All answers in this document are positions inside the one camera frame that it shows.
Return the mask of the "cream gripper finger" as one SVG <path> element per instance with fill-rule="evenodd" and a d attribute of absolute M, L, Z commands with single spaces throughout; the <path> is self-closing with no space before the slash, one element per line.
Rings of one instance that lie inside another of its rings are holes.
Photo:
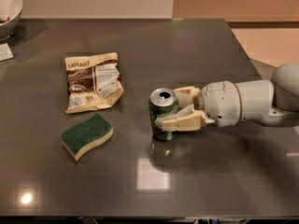
<path fill-rule="evenodd" d="M 200 130 L 214 122 L 215 120 L 210 118 L 205 111 L 196 110 L 194 105 L 188 105 L 176 114 L 157 118 L 154 124 L 167 132 L 190 132 Z"/>
<path fill-rule="evenodd" d="M 198 94 L 200 90 L 194 86 L 181 87 L 174 89 L 174 93 L 178 98 L 178 106 L 184 108 L 188 105 L 198 104 Z"/>

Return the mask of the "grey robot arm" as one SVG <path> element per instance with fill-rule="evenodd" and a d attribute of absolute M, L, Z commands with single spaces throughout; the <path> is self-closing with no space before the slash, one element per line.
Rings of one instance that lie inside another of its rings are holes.
<path fill-rule="evenodd" d="M 208 124 L 234 126 L 254 121 L 263 126 L 296 126 L 299 120 L 299 64 L 284 63 L 269 80 L 214 82 L 202 89 L 174 90 L 179 112 L 154 120 L 168 132 L 198 130 Z"/>

